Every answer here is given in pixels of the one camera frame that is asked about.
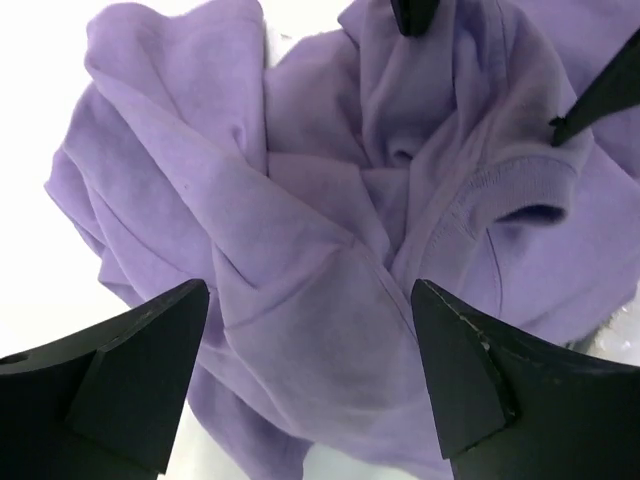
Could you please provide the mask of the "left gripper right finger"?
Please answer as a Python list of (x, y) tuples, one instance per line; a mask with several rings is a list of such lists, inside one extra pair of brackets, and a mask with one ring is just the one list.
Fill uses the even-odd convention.
[(417, 281), (411, 306), (441, 454), (457, 479), (639, 475), (639, 370), (562, 348)]

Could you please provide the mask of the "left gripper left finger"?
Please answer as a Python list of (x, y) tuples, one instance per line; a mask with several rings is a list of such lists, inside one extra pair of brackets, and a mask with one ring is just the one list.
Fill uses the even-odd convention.
[(209, 291), (189, 280), (1, 360), (1, 476), (155, 479), (166, 472)]

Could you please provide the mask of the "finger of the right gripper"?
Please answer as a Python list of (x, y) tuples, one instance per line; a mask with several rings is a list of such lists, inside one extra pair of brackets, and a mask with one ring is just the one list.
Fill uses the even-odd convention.
[(549, 122), (551, 145), (562, 146), (603, 117), (638, 105), (639, 38), (630, 37), (566, 115)]
[(439, 0), (391, 0), (393, 14), (401, 35), (424, 35), (437, 12)]

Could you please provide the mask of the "purple t shirt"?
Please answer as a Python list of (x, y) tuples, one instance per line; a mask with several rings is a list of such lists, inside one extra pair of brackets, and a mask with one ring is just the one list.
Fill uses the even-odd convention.
[(639, 115), (550, 143), (639, 25), (635, 1), (386, 1), (265, 62), (255, 1), (88, 25), (92, 81), (46, 189), (131, 306), (211, 292), (188, 392), (253, 479), (324, 444), (447, 479), (410, 308), (418, 279), (556, 344), (639, 280)]

